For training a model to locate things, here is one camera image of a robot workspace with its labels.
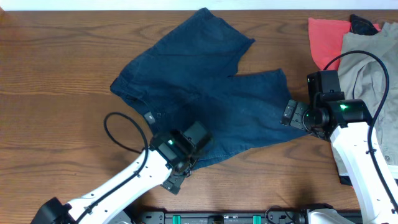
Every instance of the pile of cloth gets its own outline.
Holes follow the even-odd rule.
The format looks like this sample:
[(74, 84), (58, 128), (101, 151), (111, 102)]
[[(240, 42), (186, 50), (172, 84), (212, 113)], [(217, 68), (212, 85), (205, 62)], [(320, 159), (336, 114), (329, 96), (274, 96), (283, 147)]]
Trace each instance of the pile of cloth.
[[(382, 59), (391, 76), (390, 94), (376, 124), (383, 154), (398, 179), (397, 24), (377, 24), (352, 15), (351, 22), (309, 19), (315, 63), (323, 67), (350, 50), (366, 50)], [(253, 147), (270, 146), (306, 135), (280, 124), (292, 99), (281, 69), (236, 76), (238, 62), (254, 42), (208, 9), (200, 9), (122, 70), (111, 85), (147, 121), (153, 134), (187, 129), (199, 121), (214, 142), (194, 169), (221, 162)], [(382, 70), (366, 55), (334, 63), (347, 99), (360, 98), (374, 114), (384, 91)], [(347, 171), (334, 152), (339, 174)]]
[[(356, 15), (350, 22), (308, 19), (311, 55), (323, 70), (340, 54), (364, 50), (379, 57), (389, 72), (390, 88), (376, 121), (376, 136), (382, 154), (395, 180), (398, 179), (398, 24), (384, 23), (382, 29)], [(346, 99), (361, 99), (374, 116), (384, 93), (386, 80), (381, 66), (364, 54), (351, 54), (333, 63)], [(351, 184), (340, 155), (333, 149), (341, 183)]]

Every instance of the white wall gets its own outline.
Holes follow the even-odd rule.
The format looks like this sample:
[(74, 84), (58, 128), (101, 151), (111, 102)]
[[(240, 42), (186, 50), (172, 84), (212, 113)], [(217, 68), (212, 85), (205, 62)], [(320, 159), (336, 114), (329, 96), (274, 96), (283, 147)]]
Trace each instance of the white wall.
[(398, 0), (0, 0), (5, 11), (398, 9)]

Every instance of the gray cloth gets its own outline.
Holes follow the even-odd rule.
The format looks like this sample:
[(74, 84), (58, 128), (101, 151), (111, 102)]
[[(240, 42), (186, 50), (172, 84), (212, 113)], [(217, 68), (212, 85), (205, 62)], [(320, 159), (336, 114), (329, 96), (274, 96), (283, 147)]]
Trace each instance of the gray cloth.
[[(398, 24), (385, 23), (373, 36), (347, 33), (341, 53), (365, 50), (379, 57), (387, 67), (390, 89), (376, 121), (377, 141), (395, 179), (398, 179)], [(351, 54), (341, 59), (338, 68), (341, 90), (346, 99), (362, 99), (374, 116), (384, 93), (386, 79), (380, 65), (364, 54)], [(333, 149), (339, 175), (348, 175), (341, 157)]]

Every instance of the wooden tabletop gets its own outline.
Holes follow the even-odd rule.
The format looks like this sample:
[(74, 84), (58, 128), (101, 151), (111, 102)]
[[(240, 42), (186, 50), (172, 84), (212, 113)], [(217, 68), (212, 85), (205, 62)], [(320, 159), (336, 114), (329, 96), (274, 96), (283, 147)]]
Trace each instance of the wooden tabletop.
[[(308, 17), (347, 20), (352, 11), (215, 11), (256, 42), (239, 73), (283, 68), (290, 92), (308, 101), (306, 75), (318, 70)], [(373, 22), (397, 11), (355, 11)], [(137, 155), (111, 142), (111, 111), (143, 118), (109, 90), (122, 68), (193, 14), (192, 11), (4, 12), (0, 17), (0, 222), (30, 223), (57, 196), (63, 203), (97, 188)], [(112, 118), (121, 142), (143, 146), (125, 120)], [(251, 149), (200, 169), (177, 196), (156, 187), (143, 205), (168, 211), (266, 210), (329, 203), (359, 209), (340, 185), (330, 145), (306, 136)]]

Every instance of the black cloth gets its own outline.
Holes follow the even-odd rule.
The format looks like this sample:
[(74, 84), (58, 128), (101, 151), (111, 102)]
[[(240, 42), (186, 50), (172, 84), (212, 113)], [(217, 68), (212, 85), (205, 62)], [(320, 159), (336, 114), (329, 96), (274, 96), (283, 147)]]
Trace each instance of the black cloth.
[(279, 123), (291, 99), (282, 70), (235, 76), (253, 42), (200, 9), (127, 64), (111, 91), (145, 117), (153, 134), (204, 124), (215, 140), (196, 169), (303, 136)]
[(370, 21), (359, 17), (356, 14), (350, 15), (349, 21), (351, 22), (350, 32), (354, 34), (374, 35), (379, 32)]

